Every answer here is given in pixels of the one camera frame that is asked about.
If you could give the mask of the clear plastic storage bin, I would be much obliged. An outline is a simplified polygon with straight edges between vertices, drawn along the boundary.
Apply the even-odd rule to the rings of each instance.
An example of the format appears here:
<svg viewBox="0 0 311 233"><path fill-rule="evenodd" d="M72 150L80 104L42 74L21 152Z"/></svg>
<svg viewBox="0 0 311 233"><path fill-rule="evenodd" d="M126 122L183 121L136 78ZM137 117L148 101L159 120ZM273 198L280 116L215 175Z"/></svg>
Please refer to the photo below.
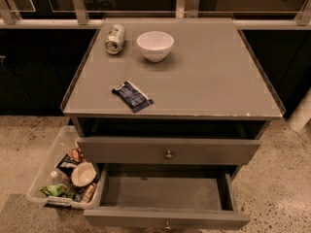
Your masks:
<svg viewBox="0 0 311 233"><path fill-rule="evenodd" d="M92 199L88 203L75 202L69 198L63 197L47 197L39 188L52 184L51 172L55 169L56 164L71 149L76 146L78 138L77 131L74 126L63 126L56 135L52 146L44 154L37 174L34 176L30 189L26 194L26 198L35 203L41 203L46 206L72 208L78 210L90 210L99 205L101 192L103 188L104 178L100 177L97 188L94 191Z"/></svg>

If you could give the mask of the blue snack packet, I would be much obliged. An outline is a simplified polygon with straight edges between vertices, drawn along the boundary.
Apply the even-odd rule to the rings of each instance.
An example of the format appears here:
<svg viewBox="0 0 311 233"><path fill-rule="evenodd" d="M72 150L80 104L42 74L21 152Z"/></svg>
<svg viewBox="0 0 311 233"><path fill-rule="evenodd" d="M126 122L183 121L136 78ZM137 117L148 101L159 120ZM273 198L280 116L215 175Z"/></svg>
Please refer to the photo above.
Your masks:
<svg viewBox="0 0 311 233"><path fill-rule="evenodd" d="M123 102L132 110L138 113L143 109L152 106L154 100L149 98L134 83L126 81L112 89L112 92L118 95Z"/></svg>

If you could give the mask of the clear plastic bottle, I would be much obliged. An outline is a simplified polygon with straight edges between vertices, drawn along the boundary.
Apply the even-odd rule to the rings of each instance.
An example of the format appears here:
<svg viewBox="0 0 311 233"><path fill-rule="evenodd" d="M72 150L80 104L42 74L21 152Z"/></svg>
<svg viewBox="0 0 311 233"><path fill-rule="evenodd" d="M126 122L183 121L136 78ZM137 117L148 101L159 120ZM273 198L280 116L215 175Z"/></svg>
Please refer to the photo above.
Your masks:
<svg viewBox="0 0 311 233"><path fill-rule="evenodd" d="M53 184L64 184L66 186L70 186L70 179L63 173L52 171L51 177Z"/></svg>

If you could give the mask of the white ceramic bowl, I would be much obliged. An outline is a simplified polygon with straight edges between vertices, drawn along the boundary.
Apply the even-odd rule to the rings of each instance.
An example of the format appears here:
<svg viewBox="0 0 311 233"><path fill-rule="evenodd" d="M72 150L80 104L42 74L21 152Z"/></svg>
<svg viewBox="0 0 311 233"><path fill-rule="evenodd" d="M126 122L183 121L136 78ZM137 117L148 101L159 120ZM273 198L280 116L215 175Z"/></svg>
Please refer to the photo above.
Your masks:
<svg viewBox="0 0 311 233"><path fill-rule="evenodd" d="M140 53L149 61L159 62L169 55L174 45L174 38L162 31L149 31L136 40Z"/></svg>

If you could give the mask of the grey drawer cabinet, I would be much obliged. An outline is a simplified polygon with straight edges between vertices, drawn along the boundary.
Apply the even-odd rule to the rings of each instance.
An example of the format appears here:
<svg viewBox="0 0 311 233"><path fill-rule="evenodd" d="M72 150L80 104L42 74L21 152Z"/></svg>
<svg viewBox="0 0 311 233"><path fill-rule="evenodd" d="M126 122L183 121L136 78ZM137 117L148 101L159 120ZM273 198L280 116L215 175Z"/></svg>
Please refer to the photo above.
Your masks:
<svg viewBox="0 0 311 233"><path fill-rule="evenodd" d="M106 51L110 28L125 39L118 54ZM146 59L137 38L162 31L174 38L167 57ZM112 92L126 81L154 100L138 113ZM229 18L107 18L86 62L62 102L80 137L259 140L283 115Z"/></svg>

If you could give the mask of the green snack bag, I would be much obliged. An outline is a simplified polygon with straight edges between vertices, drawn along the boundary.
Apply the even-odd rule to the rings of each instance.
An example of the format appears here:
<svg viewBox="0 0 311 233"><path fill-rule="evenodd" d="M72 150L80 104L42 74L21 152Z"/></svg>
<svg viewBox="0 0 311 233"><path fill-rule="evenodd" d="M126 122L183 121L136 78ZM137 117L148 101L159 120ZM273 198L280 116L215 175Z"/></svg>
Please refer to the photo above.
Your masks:
<svg viewBox="0 0 311 233"><path fill-rule="evenodd" d="M72 191L65 186L64 184L52 184L47 186L42 186L39 190L45 194L47 197L64 197L64 198L72 198L73 193Z"/></svg>

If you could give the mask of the grey open middle drawer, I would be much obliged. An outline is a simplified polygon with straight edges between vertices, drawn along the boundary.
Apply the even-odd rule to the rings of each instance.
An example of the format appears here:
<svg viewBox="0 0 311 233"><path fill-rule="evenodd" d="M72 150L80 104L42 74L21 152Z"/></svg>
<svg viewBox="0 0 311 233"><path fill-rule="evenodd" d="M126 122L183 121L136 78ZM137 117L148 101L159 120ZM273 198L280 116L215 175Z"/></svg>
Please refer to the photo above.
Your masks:
<svg viewBox="0 0 311 233"><path fill-rule="evenodd" d="M106 164L98 191L84 212L95 226L238 230L250 221L226 166Z"/></svg>

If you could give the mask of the red snack packet in bin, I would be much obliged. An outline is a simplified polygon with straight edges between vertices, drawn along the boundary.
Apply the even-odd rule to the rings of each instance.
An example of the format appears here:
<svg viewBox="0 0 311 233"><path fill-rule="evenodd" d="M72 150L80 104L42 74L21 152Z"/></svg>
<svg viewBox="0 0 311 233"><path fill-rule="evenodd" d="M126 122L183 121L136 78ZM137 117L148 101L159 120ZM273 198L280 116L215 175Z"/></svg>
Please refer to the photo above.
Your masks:
<svg viewBox="0 0 311 233"><path fill-rule="evenodd" d="M77 162L85 162L85 156L79 148L74 148L71 150L71 158Z"/></svg>

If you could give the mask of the black snack bag in bin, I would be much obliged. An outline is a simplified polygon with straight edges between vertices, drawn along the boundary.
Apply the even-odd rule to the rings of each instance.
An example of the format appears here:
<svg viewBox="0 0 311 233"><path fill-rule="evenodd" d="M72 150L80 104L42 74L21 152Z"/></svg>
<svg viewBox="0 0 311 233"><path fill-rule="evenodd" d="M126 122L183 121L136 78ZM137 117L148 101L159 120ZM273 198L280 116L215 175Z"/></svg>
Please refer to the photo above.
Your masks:
<svg viewBox="0 0 311 233"><path fill-rule="evenodd" d="M61 160L56 164L56 168L63 172L68 177L71 176L73 170L79 165L79 162L75 161L68 154L65 154Z"/></svg>

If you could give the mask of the metal railing frame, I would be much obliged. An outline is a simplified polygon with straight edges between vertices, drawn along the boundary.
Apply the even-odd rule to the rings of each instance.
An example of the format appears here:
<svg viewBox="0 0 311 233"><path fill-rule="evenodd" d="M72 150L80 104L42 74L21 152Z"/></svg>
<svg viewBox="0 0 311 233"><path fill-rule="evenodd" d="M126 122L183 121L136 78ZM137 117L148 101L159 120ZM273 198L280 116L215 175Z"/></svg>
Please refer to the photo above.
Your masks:
<svg viewBox="0 0 311 233"><path fill-rule="evenodd" d="M108 17L227 17L241 30L308 30L311 0L0 0L3 28L90 28Z"/></svg>

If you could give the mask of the silver soda can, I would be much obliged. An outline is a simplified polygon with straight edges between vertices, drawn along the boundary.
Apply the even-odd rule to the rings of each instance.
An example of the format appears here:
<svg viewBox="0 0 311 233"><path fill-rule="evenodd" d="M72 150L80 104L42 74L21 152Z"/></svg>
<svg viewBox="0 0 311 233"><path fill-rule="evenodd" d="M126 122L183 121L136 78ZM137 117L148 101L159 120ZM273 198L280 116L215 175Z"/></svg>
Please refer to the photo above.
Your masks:
<svg viewBox="0 0 311 233"><path fill-rule="evenodd" d="M106 51L109 54L118 54L123 47L125 39L125 28L120 24L114 24L105 41Z"/></svg>

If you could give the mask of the white bowl in bin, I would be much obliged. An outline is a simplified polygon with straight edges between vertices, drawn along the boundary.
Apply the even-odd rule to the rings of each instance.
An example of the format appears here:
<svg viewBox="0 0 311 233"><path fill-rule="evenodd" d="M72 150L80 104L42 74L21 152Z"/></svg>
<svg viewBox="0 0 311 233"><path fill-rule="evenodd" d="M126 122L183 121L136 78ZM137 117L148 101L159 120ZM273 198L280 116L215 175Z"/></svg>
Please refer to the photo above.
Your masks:
<svg viewBox="0 0 311 233"><path fill-rule="evenodd" d="M73 185L83 187L90 184L96 177L96 171L90 162L80 163L71 174Z"/></svg>

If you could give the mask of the grey upper drawer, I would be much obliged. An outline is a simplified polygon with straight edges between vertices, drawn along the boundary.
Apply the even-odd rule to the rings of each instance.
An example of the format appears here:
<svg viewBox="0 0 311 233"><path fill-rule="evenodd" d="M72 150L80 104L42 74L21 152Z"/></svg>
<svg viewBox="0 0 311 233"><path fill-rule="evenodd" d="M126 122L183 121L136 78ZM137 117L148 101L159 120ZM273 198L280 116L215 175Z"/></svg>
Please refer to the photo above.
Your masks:
<svg viewBox="0 0 311 233"><path fill-rule="evenodd" d="M79 137L87 161L129 164L247 164L260 140Z"/></svg>

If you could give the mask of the brown can in bin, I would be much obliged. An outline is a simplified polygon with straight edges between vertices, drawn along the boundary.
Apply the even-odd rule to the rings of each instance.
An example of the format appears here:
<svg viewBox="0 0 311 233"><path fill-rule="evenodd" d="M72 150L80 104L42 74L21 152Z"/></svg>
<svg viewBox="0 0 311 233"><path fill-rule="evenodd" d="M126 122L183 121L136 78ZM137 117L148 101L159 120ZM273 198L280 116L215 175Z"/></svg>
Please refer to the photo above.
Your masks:
<svg viewBox="0 0 311 233"><path fill-rule="evenodd" d="M96 183L91 183L85 190L82 200L82 203L89 203L94 195L94 192L97 188L97 184Z"/></svg>

